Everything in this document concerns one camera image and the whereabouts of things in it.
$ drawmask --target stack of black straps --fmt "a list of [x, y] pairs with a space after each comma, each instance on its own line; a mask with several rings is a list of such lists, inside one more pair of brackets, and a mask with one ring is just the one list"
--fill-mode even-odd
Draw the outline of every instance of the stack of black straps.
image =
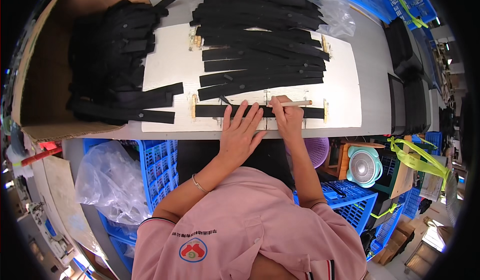
[[205, 72], [228, 71], [200, 76], [200, 101], [323, 83], [329, 55], [305, 31], [325, 24], [312, 2], [204, 0], [192, 15], [196, 35], [212, 47], [202, 53]]
[[111, 125], [129, 120], [173, 124], [174, 112], [144, 109], [171, 107], [173, 96], [183, 94], [183, 84], [143, 92], [142, 59], [154, 51], [153, 30], [174, 1], [152, 6], [122, 0], [105, 12], [75, 20], [69, 44], [73, 76], [67, 108], [76, 118]]

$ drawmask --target purple plastic basket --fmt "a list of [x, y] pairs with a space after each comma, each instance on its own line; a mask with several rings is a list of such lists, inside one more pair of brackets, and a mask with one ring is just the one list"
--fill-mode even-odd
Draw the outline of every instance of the purple plastic basket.
[[308, 156], [310, 157], [313, 167], [316, 169], [327, 159], [330, 142], [328, 137], [305, 138], [305, 146], [307, 147]]

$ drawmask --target silver bangle bracelet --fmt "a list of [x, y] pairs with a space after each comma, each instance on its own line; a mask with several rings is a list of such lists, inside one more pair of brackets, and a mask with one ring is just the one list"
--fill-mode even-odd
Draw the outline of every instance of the silver bangle bracelet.
[[200, 189], [202, 192], [204, 192], [204, 193], [206, 193], [206, 194], [209, 193], [209, 192], [207, 192], [205, 189], [203, 189], [203, 187], [201, 187], [200, 184], [198, 184], [197, 181], [195, 181], [195, 178], [194, 178], [195, 175], [197, 175], [197, 174], [193, 174], [193, 175], [191, 176], [191, 180], [193, 181], [193, 184], [195, 184], [195, 186], [198, 187], [198, 189]]

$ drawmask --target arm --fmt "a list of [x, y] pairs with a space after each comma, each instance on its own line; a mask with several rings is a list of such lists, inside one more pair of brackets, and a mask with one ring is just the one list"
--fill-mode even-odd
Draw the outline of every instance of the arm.
[[310, 161], [307, 148], [303, 142], [303, 109], [297, 106], [282, 107], [280, 103], [284, 102], [292, 102], [292, 100], [287, 96], [272, 97], [270, 104], [273, 106], [280, 136], [290, 150], [293, 162], [293, 177], [300, 206], [312, 208], [317, 203], [326, 203], [327, 201], [318, 180], [317, 172]]
[[[195, 181], [207, 192], [212, 191], [225, 177], [240, 167], [267, 133], [261, 131], [254, 137], [255, 130], [264, 113], [263, 109], [259, 109], [258, 103], [254, 103], [245, 119], [242, 120], [247, 106], [247, 100], [243, 101], [232, 121], [230, 121], [232, 107], [228, 105], [225, 109], [220, 151], [207, 166], [195, 175]], [[206, 193], [196, 187], [192, 179], [189, 179], [160, 201], [153, 211], [152, 217], [164, 218], [177, 223], [190, 208], [205, 196]]]

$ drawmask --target yellow strap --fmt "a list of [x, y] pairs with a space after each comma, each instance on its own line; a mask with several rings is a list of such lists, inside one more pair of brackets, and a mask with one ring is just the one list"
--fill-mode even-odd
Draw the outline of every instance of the yellow strap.
[[409, 8], [407, 7], [407, 3], [405, 3], [405, 1], [399, 0], [399, 2], [402, 5], [403, 9], [405, 9], [406, 13], [411, 17], [412, 22], [415, 24], [415, 26], [417, 26], [417, 28], [421, 28], [422, 26], [425, 27], [425, 28], [428, 28], [427, 24], [425, 24], [421, 19], [418, 19], [418, 18], [414, 17], [410, 13]]
[[[441, 177], [443, 179], [443, 182], [441, 184], [441, 191], [445, 191], [445, 185], [447, 184], [447, 177], [448, 177], [448, 174], [450, 173], [450, 170], [448, 168], [443, 166], [430, 154], [425, 152], [420, 147], [414, 145], [410, 141], [395, 138], [393, 136], [388, 138], [387, 141], [390, 142], [390, 150], [395, 152], [399, 161], [404, 163], [407, 167], [412, 168], [416, 171], [425, 172], [425, 173], [429, 173], [429, 174]], [[420, 156], [424, 157], [432, 165], [424, 161], [421, 161], [420, 159], [415, 158], [412, 155], [401, 150], [399, 146], [396, 145], [397, 143], [404, 143], [405, 145], [409, 146], [411, 150], [420, 154]]]
[[[357, 203], [353, 203], [353, 205], [357, 206], [358, 208], [362, 209], [362, 210], [365, 210], [365, 208], [362, 208], [360, 207]], [[374, 213], [370, 213], [370, 215], [376, 219], [379, 219], [381, 217], [383, 217], [384, 215], [386, 215], [387, 213], [393, 213], [394, 209], [397, 208], [399, 206], [399, 204], [397, 203], [393, 203], [392, 206], [387, 209], [387, 211], [383, 212], [381, 215], [376, 215]]]
[[437, 149], [438, 149], [436, 145], [432, 144], [432, 143], [429, 142], [428, 140], [425, 140], [425, 139], [423, 139], [423, 138], [421, 138], [421, 137], [418, 137], [418, 136], [417, 136], [417, 138], [419, 138], [419, 139], [420, 139], [421, 141], [423, 141], [424, 143], [427, 143], [427, 144], [429, 144], [429, 145], [434, 146], [434, 147], [435, 147], [434, 150], [437, 150]]

